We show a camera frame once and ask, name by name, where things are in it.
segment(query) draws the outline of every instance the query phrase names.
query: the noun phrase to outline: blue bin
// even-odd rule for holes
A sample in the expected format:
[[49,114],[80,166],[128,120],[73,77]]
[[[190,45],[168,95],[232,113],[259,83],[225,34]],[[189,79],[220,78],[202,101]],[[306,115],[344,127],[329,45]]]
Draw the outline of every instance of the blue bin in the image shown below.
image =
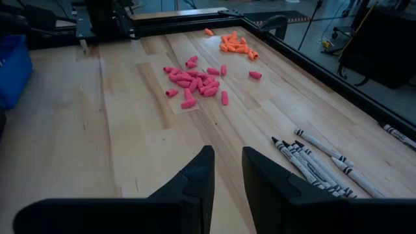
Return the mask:
[[33,65],[26,47],[25,35],[5,36],[0,40],[0,107],[16,106]]

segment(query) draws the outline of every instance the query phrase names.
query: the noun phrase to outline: wood grain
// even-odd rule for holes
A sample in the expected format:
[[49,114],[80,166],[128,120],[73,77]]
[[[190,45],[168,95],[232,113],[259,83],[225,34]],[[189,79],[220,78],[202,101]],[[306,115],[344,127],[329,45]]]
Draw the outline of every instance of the wood grain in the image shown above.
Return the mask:
[[[220,35],[238,31],[259,60],[223,53]],[[251,146],[299,175],[270,142],[301,127],[353,160],[387,197],[416,195],[416,154],[364,112],[242,28],[215,29],[101,44],[93,56],[63,47],[31,53],[34,74],[8,113],[0,143],[0,232],[18,209],[52,197],[146,197],[200,151],[213,145],[213,233],[255,233],[244,192],[241,150]],[[196,70],[227,65],[220,96],[182,110],[182,89],[164,66],[197,55]],[[261,81],[248,77],[251,70]],[[172,99],[169,88],[181,92]],[[310,146],[361,198],[369,195]]]

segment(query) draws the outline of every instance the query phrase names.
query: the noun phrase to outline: pile of erasers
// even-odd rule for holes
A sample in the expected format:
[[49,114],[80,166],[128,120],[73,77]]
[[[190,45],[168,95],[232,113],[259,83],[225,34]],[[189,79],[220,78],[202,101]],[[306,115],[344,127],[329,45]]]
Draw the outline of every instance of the pile of erasers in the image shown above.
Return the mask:
[[[195,68],[197,66],[198,56],[193,56],[185,63],[187,68]],[[181,71],[179,68],[164,67],[164,72],[168,75],[168,78],[171,82],[177,84],[178,86],[184,88],[185,101],[182,102],[182,109],[188,109],[197,103],[193,93],[198,89],[199,93],[203,97],[214,96],[218,92],[218,87],[220,82],[215,80],[216,76],[222,75],[223,77],[227,75],[226,65],[221,66],[221,72],[215,68],[207,68],[207,73],[188,70]],[[250,71],[250,77],[254,79],[260,79],[261,73]],[[165,92],[166,96],[172,98],[178,94],[174,88],[171,88]],[[221,92],[221,102],[223,105],[228,105],[228,94],[227,91]]]
[[248,58],[251,61],[259,58],[259,54],[252,48],[248,47],[245,38],[242,37],[239,41],[236,31],[234,31],[231,35],[221,36],[221,40],[222,43],[220,44],[220,49],[223,52],[244,53],[248,55]]

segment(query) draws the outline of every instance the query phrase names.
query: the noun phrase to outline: white crayon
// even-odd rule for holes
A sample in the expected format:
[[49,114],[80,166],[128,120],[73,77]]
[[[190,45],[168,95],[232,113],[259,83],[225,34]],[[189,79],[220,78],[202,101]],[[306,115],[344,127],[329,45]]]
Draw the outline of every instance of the white crayon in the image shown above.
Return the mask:
[[310,163],[317,170],[319,176],[323,177],[340,195],[344,195],[345,191],[339,186],[311,157],[305,153],[297,144],[293,144],[293,148],[299,152],[308,163]]
[[374,198],[384,198],[384,195],[377,190],[377,188],[370,183],[370,181],[364,179],[363,177],[359,176],[351,167],[346,165],[345,163],[341,162],[336,158],[331,158],[335,165],[338,166],[349,178],[354,180],[361,188],[366,190],[371,196]]
[[308,163],[303,157],[301,157],[300,154],[292,146],[286,146],[286,148],[293,154],[296,159],[298,159],[300,163],[302,163],[303,166],[305,166],[309,172],[311,172],[313,176],[315,176],[316,179],[319,180],[322,185],[324,185],[324,187],[328,188],[330,186],[330,184],[323,177],[317,174],[317,169]]
[[281,151],[281,153],[291,162],[303,175],[305,176],[306,180],[311,183],[312,185],[320,188],[325,189],[323,185],[319,183],[319,181],[311,174],[309,171],[296,159],[293,154],[289,152],[289,150],[283,145],[283,142],[277,141],[275,143],[276,147]]
[[344,196],[347,198],[357,198],[357,195],[354,191],[346,185],[346,183],[341,179],[338,175],[332,172],[324,162],[322,162],[315,153],[313,153],[310,149],[306,146],[303,146],[302,149],[308,154],[312,160],[314,160],[341,188],[345,191]]
[[407,136],[403,135],[401,132],[397,131],[388,124],[386,124],[383,129],[392,134],[397,140],[401,141],[403,144],[416,151],[416,142],[410,140]]
[[321,177],[320,175],[317,174],[317,170],[310,164],[308,163],[304,158],[302,158],[299,153],[292,147],[292,146],[287,146],[287,149],[289,150],[289,152],[291,152],[293,154],[293,156],[298,159],[298,161],[300,161],[300,163],[302,163],[303,166],[305,166],[305,168],[309,171],[309,173],[312,174],[312,176],[315,177],[315,179],[317,179],[321,185],[324,185],[325,189],[332,195],[340,198],[341,195],[335,191],[335,189],[328,183],[326,182],[326,180]]
[[294,130],[294,133],[298,135],[299,137],[302,137],[303,139],[307,140],[309,143],[316,146],[318,149],[322,150],[327,155],[335,157],[336,159],[340,160],[341,162],[344,162],[345,164],[349,166],[354,166],[354,163],[351,160],[342,156],[338,151],[325,146],[322,142],[320,142],[315,137],[306,134],[304,130],[297,128]]

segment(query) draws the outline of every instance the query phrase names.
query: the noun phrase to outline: pink eraser cap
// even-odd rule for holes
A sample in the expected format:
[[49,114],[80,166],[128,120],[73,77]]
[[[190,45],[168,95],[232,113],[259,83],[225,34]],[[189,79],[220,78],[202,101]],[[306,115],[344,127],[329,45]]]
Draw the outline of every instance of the pink eraser cap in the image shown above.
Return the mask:
[[185,94],[185,99],[186,99],[186,100],[191,99],[191,98],[194,98],[194,96],[192,95],[192,92],[190,91],[190,89],[189,89],[189,88],[185,88],[185,89],[183,90],[183,92],[184,92],[184,94]]
[[180,71],[181,71],[181,70],[180,70],[179,68],[172,68],[172,71],[170,71],[170,73],[171,73],[172,75],[176,75],[176,74],[178,74]]
[[198,86],[198,83],[199,83],[199,80],[198,79],[193,79],[190,82],[189,89],[190,89],[190,92],[191,93],[193,93],[195,91],[196,87]]
[[190,76],[196,76],[196,75],[198,74],[198,71],[187,71],[187,73],[188,73]]
[[188,62],[196,62],[198,59],[198,56],[192,56],[190,59],[188,59]]
[[226,65],[221,66],[221,75],[222,76],[227,75],[227,66]]
[[178,81],[177,85],[179,85],[182,88],[188,88],[189,85],[190,85],[190,82],[189,81]]
[[177,81],[189,81],[189,82],[191,82],[193,80],[193,78],[190,75],[188,75],[187,73],[178,74],[176,77],[177,77]]
[[220,71],[215,68],[207,68],[207,73],[211,75],[220,75]]
[[204,97],[211,97],[213,95],[215,95],[218,92],[218,88],[217,87],[212,87],[212,88],[208,88],[202,95]]
[[261,78],[261,73],[257,72],[257,71],[249,71],[248,74],[250,75],[250,77],[253,77],[254,79],[260,79]]
[[165,92],[165,94],[171,98],[173,96],[175,96],[178,93],[178,91],[174,88],[169,89],[168,91]]
[[202,79],[205,79],[207,77],[207,74],[205,74],[203,72],[198,72],[198,74],[196,76],[201,77]]
[[163,68],[163,71],[166,72],[166,73],[170,73],[172,70],[173,70],[173,68],[171,68],[171,67],[164,67]]
[[177,75],[169,74],[169,80],[173,83],[176,83],[177,81]]
[[203,83],[202,83],[202,79],[201,79],[201,77],[198,77],[198,78],[197,78],[197,80],[198,80],[198,85],[197,85],[197,87],[198,87],[198,88],[203,87]]
[[219,87],[219,86],[220,86],[220,81],[213,81],[207,84],[207,87]]
[[210,87],[207,86],[203,86],[201,88],[198,88],[198,90],[200,91],[200,94],[203,94],[206,90],[208,90]]
[[203,85],[208,85],[209,83],[213,82],[214,80],[215,80],[215,77],[210,75],[205,79],[205,81],[203,82]]
[[196,104],[196,99],[195,98],[191,98],[188,100],[185,100],[184,102],[181,103],[181,107],[182,109],[187,109],[187,108],[191,108],[193,106],[195,106]]
[[228,105],[227,91],[221,91],[221,102],[222,102],[223,105]]
[[198,65],[195,62],[188,61],[185,63],[187,68],[196,68]]

